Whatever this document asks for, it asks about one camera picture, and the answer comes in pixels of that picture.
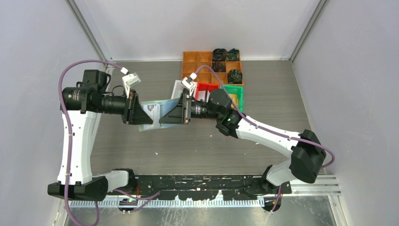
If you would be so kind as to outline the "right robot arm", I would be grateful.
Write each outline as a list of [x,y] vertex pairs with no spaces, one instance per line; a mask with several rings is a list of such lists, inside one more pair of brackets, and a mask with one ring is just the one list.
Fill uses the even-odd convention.
[[232,108],[230,96],[222,89],[210,92],[207,101],[192,98],[185,90],[171,110],[163,113],[161,124],[188,124],[192,118],[215,119],[216,128],[225,136],[260,143],[288,158],[267,168],[261,187],[266,193],[275,192],[285,182],[298,179],[315,182],[326,151],[316,134],[308,129],[302,133],[278,129],[261,123]]

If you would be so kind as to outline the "green plastic bin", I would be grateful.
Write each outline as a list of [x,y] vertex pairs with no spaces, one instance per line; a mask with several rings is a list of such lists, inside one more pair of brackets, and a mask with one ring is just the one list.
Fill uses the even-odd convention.
[[224,85],[228,95],[232,99],[231,107],[236,109],[238,107],[240,111],[243,111],[243,87],[235,85]]

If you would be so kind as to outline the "white VIP card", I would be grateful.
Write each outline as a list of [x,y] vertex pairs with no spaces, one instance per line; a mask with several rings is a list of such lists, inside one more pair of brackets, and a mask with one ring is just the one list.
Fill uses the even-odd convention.
[[160,119],[160,104],[147,104],[142,105],[144,112],[153,120],[151,124],[141,125],[141,131],[160,129],[161,125],[159,123]]

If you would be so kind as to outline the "white plastic bin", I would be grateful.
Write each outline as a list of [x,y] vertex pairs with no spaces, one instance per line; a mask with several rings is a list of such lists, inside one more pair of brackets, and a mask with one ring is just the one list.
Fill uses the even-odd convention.
[[177,99],[181,96],[181,94],[183,93],[184,89],[186,87],[182,84],[181,80],[175,80],[174,86],[173,86],[173,90],[172,90],[172,95],[171,95],[171,99]]

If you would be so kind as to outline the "green card holder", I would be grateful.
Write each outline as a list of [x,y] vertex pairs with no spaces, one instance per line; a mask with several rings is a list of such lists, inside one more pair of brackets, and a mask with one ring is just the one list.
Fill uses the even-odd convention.
[[177,124],[159,123],[160,118],[172,110],[176,106],[177,102],[177,98],[142,102],[142,109],[153,120],[153,123],[140,125],[139,131],[165,129],[177,126]]

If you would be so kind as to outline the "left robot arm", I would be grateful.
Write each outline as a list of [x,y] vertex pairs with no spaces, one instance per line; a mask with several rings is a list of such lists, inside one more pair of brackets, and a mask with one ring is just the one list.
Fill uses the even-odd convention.
[[93,175],[91,153],[101,114],[121,116],[124,124],[152,124],[153,119],[143,110],[137,92],[132,88],[141,80],[137,73],[122,78],[125,94],[107,93],[111,75],[99,70],[85,70],[83,80],[62,91],[68,117],[63,117],[64,146],[57,181],[49,184],[50,196],[78,201],[102,201],[115,189],[132,194],[137,180],[132,169],[113,169]]

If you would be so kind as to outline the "red plastic bin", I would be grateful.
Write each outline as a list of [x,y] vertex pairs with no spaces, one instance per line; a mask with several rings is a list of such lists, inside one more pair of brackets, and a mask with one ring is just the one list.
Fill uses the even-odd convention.
[[194,97],[196,100],[207,102],[209,100],[210,92],[219,88],[220,85],[217,84],[198,82]]

